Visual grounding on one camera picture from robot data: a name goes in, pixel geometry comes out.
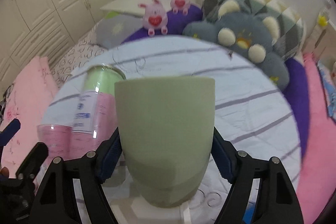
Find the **person's hand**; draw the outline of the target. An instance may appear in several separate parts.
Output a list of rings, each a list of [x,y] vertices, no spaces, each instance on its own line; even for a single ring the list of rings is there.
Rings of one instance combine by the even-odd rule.
[[[0,180],[3,181],[3,180],[7,180],[8,178],[9,178],[9,170],[7,167],[4,166],[0,170]]]

